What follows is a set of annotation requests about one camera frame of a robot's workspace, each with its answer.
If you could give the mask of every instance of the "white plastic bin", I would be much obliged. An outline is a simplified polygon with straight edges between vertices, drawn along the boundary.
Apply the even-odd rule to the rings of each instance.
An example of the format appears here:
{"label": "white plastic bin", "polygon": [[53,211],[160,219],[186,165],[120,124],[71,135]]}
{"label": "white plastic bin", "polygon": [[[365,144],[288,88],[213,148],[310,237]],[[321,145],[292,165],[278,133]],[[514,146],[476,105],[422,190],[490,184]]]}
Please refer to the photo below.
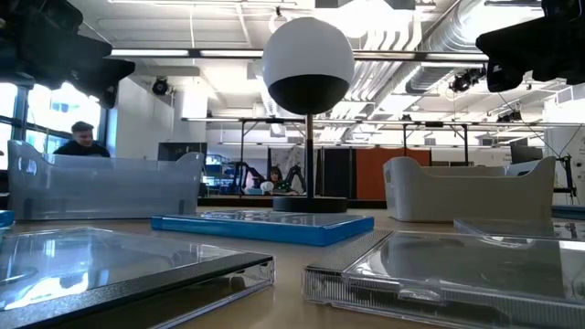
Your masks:
{"label": "white plastic bin", "polygon": [[199,153],[176,162],[40,154],[10,141],[10,209],[16,220],[195,213],[204,160]]}
{"label": "white plastic bin", "polygon": [[396,205],[390,215],[401,221],[550,220],[554,157],[500,167],[421,167],[396,157],[384,173],[388,204]]}

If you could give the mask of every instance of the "black round base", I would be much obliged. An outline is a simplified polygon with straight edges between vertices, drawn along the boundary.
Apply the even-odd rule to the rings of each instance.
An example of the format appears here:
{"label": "black round base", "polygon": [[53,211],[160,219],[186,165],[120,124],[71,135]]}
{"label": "black round base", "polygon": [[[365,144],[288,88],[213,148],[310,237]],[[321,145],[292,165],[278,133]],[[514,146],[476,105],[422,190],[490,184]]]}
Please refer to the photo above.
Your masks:
{"label": "black round base", "polygon": [[347,199],[344,197],[276,196],[272,199],[272,210],[304,213],[345,213]]}

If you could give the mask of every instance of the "woman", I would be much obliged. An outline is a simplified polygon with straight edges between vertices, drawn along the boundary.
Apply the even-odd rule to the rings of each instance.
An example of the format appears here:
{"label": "woman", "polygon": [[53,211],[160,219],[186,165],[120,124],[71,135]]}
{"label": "woman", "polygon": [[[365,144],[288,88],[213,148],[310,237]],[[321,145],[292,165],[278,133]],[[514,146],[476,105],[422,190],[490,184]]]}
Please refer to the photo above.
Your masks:
{"label": "woman", "polygon": [[291,184],[282,180],[282,172],[278,166],[273,166],[271,168],[271,174],[268,180],[274,184],[274,189],[272,189],[273,194],[284,194],[288,196],[298,195],[296,191],[291,189]]}

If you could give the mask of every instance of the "white sphere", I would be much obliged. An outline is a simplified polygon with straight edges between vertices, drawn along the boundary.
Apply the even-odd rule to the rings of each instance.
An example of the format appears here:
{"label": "white sphere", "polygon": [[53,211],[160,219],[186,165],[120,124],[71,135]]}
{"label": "white sphere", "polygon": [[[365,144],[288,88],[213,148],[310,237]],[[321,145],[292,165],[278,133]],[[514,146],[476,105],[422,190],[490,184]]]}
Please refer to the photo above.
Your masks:
{"label": "white sphere", "polygon": [[296,114],[332,109],[354,77],[354,54],[346,36],[312,17],[294,19],[277,29],[262,61],[270,95]]}

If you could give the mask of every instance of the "table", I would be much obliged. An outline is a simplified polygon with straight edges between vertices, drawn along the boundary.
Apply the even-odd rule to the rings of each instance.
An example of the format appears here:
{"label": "table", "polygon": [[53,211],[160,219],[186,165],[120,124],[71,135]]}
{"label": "table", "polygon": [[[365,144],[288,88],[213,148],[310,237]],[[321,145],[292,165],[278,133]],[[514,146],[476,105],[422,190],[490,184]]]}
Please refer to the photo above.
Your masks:
{"label": "table", "polygon": [[[200,207],[197,211],[229,210],[229,207]],[[388,210],[351,209],[349,214],[369,215],[375,218],[378,229],[401,229],[453,233],[452,224],[403,223],[388,216]],[[271,254],[276,259],[276,282],[273,287],[232,302],[211,313],[186,322],[180,328],[222,329],[343,329],[389,328],[426,329],[434,325],[418,324],[378,315],[356,313],[330,306],[308,303],[301,295],[303,267],[320,260],[327,252],[346,243],[320,248],[293,244],[264,242],[248,239],[230,239],[191,233],[153,231],[150,220],[93,220],[51,221],[21,223],[14,232],[38,231],[57,228],[106,228],[121,232],[144,234],[165,239],[182,239],[215,246],[243,249]]]}

